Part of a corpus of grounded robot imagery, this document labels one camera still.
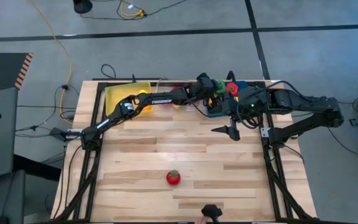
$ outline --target table leg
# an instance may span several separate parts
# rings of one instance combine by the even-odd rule
[[[42,177],[47,180],[59,181],[61,169],[36,162],[14,154],[13,172],[24,170],[26,174]]]

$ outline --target toy fruit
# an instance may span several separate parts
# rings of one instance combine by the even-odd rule
[[[180,174],[176,170],[171,170],[167,173],[167,182],[170,185],[176,185],[180,182]]]
[[[226,91],[233,94],[233,96],[237,96],[239,91],[239,87],[235,83],[227,83],[226,84]]]

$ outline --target yellow cable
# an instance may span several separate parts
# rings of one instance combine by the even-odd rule
[[[42,18],[44,19],[45,23],[48,25],[48,28],[50,30],[50,32],[52,33],[52,36],[53,36],[53,39],[56,40],[56,42],[59,43],[59,45],[62,47],[62,49],[64,50],[64,52],[66,53],[67,55],[67,59],[68,59],[68,63],[70,64],[70,70],[68,72],[68,77],[67,77],[67,80],[66,80],[66,83],[65,85],[68,84],[68,82],[70,81],[71,79],[71,74],[73,73],[73,62],[71,61],[71,57],[70,55],[68,54],[65,46],[56,38],[56,35],[55,35],[55,32],[53,31],[52,27],[50,26],[47,18],[45,18],[45,16],[42,14],[42,12],[37,8],[37,6],[35,5],[35,3],[33,2],[33,0],[30,0],[31,4],[35,7],[35,10],[37,10],[37,12],[40,14],[40,16],[42,16]],[[62,95],[60,97],[60,114],[63,114],[63,96],[65,94],[65,89],[63,89],[62,91]],[[73,124],[71,121],[67,120],[66,118],[63,118],[67,123],[69,124]]]
[[[124,16],[141,16],[143,17],[143,10],[139,10],[139,12],[135,13],[135,14],[126,14],[124,12],[124,1],[123,0],[120,0],[120,4],[121,4],[121,14],[124,15]]]

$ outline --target yellow container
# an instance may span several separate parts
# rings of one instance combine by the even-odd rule
[[[139,93],[151,93],[152,87],[149,82],[139,82],[139,83],[131,83],[124,85],[116,85],[106,87],[106,116],[109,116],[116,105],[127,96],[138,95]],[[152,107],[146,106],[140,115],[151,112]]]

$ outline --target black metal frame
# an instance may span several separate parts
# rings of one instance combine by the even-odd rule
[[[230,79],[235,79],[234,76],[230,76],[230,74],[227,76],[227,78]],[[123,78],[123,79],[117,79],[118,81],[133,81],[135,82],[134,77],[132,78]],[[137,80],[159,80],[159,78],[139,78]],[[108,83],[108,82],[99,82],[98,83],[98,87],[97,87],[97,91],[96,91],[96,97],[95,97],[95,102],[94,102],[94,108],[93,108],[93,113],[92,113],[92,119],[91,119],[91,126],[94,126],[96,124],[96,118],[98,116],[98,110],[99,110],[99,106],[100,106],[100,97],[101,94],[103,92],[103,90],[108,87],[108,86],[114,86],[114,85],[122,85],[128,82],[122,82],[122,83]],[[178,83],[172,83],[172,82],[161,82],[160,86],[174,86],[174,85],[185,85],[186,83],[184,82],[178,82]],[[259,87],[265,87],[265,82],[249,82],[248,83],[250,86],[252,85],[258,85]],[[272,128],[273,127],[273,119],[272,119],[272,115],[270,113],[267,113],[267,121],[268,121],[268,125]],[[105,105],[103,106],[103,118],[105,118]],[[264,125],[263,123],[260,124],[259,128],[263,128]],[[293,199],[293,197],[291,196],[290,192],[287,190],[287,185],[285,183],[285,176],[284,176],[284,171],[283,171],[283,166],[282,166],[282,161],[281,161],[281,157],[280,157],[280,152],[277,148],[273,148],[271,149],[269,146],[269,140],[267,138],[261,138],[262,140],[262,145],[263,145],[263,150],[264,150],[264,159],[265,159],[265,166],[266,166],[266,171],[267,171],[267,177],[268,177],[268,184],[270,187],[270,194],[272,196],[272,205],[273,205],[273,210],[274,210],[274,215],[275,215],[275,219],[276,222],[279,221],[293,221],[296,222],[297,220],[293,219],[293,215],[292,215],[292,209],[294,209],[295,211],[297,211],[297,207],[299,206],[295,199]],[[94,163],[97,163],[97,166],[99,164],[99,160],[100,160],[100,155],[101,155],[101,148],[99,150],[97,150],[95,152],[95,157],[94,157]],[[275,162],[276,162],[276,166],[277,166],[277,172],[274,171],[271,160],[270,160],[270,154],[269,154],[269,150],[273,151],[273,154],[275,156]],[[90,151],[86,151],[85,152],[85,156],[84,156],[84,161],[83,161],[83,167],[81,170],[81,175],[80,175],[80,183],[78,188],[80,188],[86,179],[86,175],[87,175],[87,170],[88,170],[88,166],[90,163],[90,157],[91,157],[91,152]],[[86,213],[85,213],[85,217],[80,219],[80,206],[81,206],[81,200],[77,203],[75,209],[74,209],[74,213],[73,213],[73,219],[72,220],[67,220],[67,221],[61,221],[61,222],[70,222],[70,223],[76,223],[76,222],[83,222],[84,220],[89,220],[91,219],[91,212],[92,212],[92,206],[93,206],[93,199],[94,199],[94,191],[96,188],[96,176],[97,173],[94,175],[95,178],[92,180],[90,186],[89,186],[89,194],[88,194],[88,200],[87,200],[87,204],[86,204]],[[283,194],[283,200],[285,203],[285,210],[287,213],[287,218],[282,218],[281,213],[280,213],[280,207],[278,205],[278,196],[277,196],[277,191],[275,188],[275,185],[277,185],[279,187],[279,189],[282,191]],[[312,220],[313,222],[316,223],[324,223],[321,222],[319,220]]]

